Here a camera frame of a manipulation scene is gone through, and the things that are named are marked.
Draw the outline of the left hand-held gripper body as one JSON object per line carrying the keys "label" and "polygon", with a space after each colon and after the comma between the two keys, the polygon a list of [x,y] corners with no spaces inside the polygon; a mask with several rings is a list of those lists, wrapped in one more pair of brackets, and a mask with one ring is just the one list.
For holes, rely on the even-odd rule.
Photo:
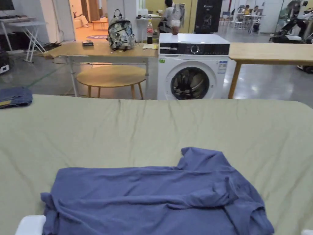
{"label": "left hand-held gripper body", "polygon": [[44,215],[25,216],[17,226],[15,235],[42,235],[45,222]]}

